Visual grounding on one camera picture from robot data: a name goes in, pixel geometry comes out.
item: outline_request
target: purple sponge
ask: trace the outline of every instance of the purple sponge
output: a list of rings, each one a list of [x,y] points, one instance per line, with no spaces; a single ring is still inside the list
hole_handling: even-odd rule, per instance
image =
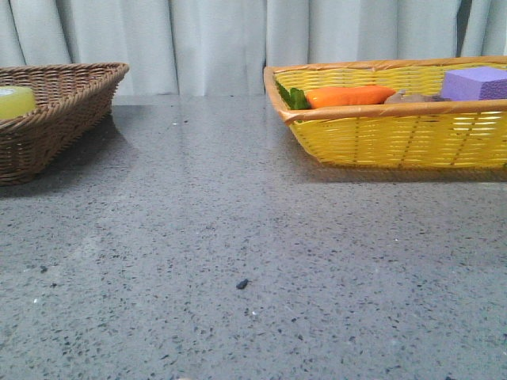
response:
[[[488,66],[447,71],[440,95],[452,101],[505,99],[507,71]]]

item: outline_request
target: gray countertop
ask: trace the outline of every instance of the gray countertop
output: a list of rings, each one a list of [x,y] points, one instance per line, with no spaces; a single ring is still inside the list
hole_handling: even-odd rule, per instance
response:
[[[263,96],[116,99],[0,188],[0,379],[505,379],[506,177],[323,166]]]

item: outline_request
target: granite surface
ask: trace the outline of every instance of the granite surface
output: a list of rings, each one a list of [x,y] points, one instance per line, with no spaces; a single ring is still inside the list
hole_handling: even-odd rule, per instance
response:
[[[0,188],[0,379],[507,379],[505,174],[325,167],[265,97],[115,104]]]

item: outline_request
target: wicker basket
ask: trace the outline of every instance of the wicker basket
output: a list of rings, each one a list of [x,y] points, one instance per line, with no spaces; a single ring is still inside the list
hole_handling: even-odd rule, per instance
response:
[[[29,86],[37,109],[0,120],[0,185],[30,181],[111,112],[125,63],[0,68],[0,86]]]
[[[388,60],[265,68],[273,107],[306,152],[320,162],[379,168],[505,168],[507,100],[442,101],[291,110],[275,81],[303,90],[377,84],[407,94],[438,94],[444,73],[507,69],[507,57]]]

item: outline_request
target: curtain fold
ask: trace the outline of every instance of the curtain fold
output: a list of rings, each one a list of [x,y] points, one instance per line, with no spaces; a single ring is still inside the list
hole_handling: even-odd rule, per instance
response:
[[[0,0],[0,66],[121,61],[118,94],[264,92],[262,68],[507,52],[505,0]]]

